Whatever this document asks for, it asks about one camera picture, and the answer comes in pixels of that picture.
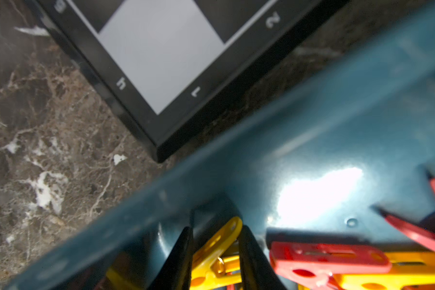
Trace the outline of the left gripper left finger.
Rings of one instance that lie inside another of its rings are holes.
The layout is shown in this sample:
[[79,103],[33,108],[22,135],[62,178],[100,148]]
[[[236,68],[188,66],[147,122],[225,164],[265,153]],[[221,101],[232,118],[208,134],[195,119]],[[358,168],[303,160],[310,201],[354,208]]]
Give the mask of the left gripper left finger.
[[193,230],[185,227],[148,290],[189,290],[192,281]]

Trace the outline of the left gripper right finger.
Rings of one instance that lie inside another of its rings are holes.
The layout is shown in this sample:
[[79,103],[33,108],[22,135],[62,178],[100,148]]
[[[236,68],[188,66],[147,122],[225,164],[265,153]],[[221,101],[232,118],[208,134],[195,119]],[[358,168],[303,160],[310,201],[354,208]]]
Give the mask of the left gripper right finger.
[[243,290],[285,290],[250,228],[242,227],[238,237]]

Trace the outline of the teal storage box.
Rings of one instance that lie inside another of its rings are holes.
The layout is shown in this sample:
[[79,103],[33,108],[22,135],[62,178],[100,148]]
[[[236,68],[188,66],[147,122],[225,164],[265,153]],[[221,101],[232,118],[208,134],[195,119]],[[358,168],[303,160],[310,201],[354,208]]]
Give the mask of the teal storage box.
[[304,81],[123,201],[8,284],[94,290],[114,265],[148,289],[182,230],[232,217],[273,242],[424,251],[435,233],[435,1]]

